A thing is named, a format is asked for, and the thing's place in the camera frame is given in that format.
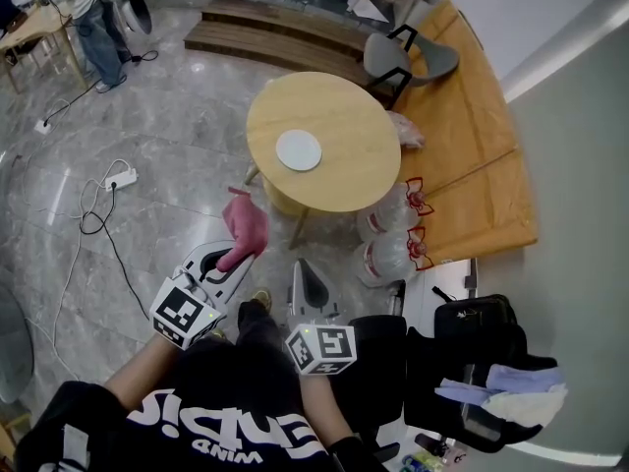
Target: black sleeve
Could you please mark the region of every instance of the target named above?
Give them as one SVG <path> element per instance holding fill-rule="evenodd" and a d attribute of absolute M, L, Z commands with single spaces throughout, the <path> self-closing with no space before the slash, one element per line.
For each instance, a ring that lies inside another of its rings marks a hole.
<path fill-rule="evenodd" d="M 348 437 L 329 448 L 330 456 L 344 472 L 384 472 L 386 468 L 355 437 Z"/>
<path fill-rule="evenodd" d="M 90 462 L 100 461 L 127 415 L 128 411 L 108 389 L 98 384 L 63 383 L 35 427 L 20 441 L 16 470 L 36 472 L 42 463 L 58 463 L 63 457 L 66 424 L 88 435 Z"/>

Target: wooden platform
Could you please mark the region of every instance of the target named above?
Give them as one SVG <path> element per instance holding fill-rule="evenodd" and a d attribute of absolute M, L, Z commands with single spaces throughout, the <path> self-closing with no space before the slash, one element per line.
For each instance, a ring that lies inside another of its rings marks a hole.
<path fill-rule="evenodd" d="M 365 87 L 360 59 L 367 35 L 318 16 L 248 0 L 213 0 L 185 38 L 187 49 L 262 61 L 295 71 L 325 72 Z M 386 101 L 384 86 L 373 93 Z"/>

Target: plastic bag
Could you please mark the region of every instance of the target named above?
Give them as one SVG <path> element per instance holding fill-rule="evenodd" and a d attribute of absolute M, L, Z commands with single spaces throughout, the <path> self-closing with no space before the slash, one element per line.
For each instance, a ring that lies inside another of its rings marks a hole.
<path fill-rule="evenodd" d="M 389 114 L 391 122 L 395 126 L 397 138 L 400 140 L 401 146 L 408 148 L 424 148 L 426 139 L 412 121 L 397 112 L 387 110 L 386 113 Z"/>

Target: electrical outlet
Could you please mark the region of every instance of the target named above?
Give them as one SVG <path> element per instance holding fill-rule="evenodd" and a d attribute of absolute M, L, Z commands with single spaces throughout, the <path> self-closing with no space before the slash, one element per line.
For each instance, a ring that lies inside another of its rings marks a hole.
<path fill-rule="evenodd" d="M 35 130 L 38 133 L 41 133 L 42 135 L 47 135 L 48 133 L 50 133 L 51 129 L 52 129 L 52 125 L 44 124 L 44 122 L 41 119 L 39 119 L 37 121 L 37 124 L 35 124 Z"/>
<path fill-rule="evenodd" d="M 114 182 L 116 183 L 116 189 L 122 189 L 128 185 L 135 184 L 138 182 L 138 172 L 136 171 L 136 168 L 131 168 L 127 171 L 123 171 L 122 173 L 118 173 L 113 177 L 108 177 L 105 180 L 105 189 L 108 193 L 111 192 L 111 184 Z"/>

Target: white disc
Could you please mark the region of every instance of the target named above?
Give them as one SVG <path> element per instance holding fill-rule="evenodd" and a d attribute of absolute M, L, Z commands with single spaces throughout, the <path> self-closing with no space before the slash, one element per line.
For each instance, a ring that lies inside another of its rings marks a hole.
<path fill-rule="evenodd" d="M 309 132 L 289 130 L 275 144 L 277 157 L 284 166 L 295 171 L 308 171 L 321 161 L 321 145 Z"/>

